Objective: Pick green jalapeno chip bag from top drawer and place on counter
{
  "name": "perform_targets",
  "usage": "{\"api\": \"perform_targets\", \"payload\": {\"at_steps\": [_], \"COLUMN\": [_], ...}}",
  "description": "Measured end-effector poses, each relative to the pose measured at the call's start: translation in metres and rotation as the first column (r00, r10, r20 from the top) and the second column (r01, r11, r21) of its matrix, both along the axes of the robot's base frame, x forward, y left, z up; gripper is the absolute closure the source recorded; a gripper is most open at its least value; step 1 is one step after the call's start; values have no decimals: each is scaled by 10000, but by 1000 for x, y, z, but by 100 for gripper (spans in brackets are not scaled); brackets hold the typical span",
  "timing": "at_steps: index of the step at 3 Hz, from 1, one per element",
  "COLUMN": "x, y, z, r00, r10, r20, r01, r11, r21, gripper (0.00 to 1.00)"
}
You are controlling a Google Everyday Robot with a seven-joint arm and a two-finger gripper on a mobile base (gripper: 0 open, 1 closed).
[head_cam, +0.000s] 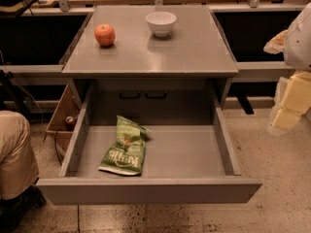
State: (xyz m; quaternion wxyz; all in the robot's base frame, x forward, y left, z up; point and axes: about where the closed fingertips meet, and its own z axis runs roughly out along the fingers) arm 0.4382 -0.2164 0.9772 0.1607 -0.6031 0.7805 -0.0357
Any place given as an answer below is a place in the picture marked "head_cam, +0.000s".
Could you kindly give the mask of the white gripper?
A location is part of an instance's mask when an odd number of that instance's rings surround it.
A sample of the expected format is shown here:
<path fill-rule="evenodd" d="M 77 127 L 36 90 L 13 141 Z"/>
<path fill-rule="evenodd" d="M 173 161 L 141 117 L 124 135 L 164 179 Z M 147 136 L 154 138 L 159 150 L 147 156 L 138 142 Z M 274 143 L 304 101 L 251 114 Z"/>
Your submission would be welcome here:
<path fill-rule="evenodd" d="M 311 69 L 311 3 L 308 3 L 287 30 L 268 41 L 267 53 L 284 52 L 285 62 L 295 69 Z M 296 71 L 277 83 L 268 132 L 274 136 L 292 130 L 311 109 L 311 73 Z"/>

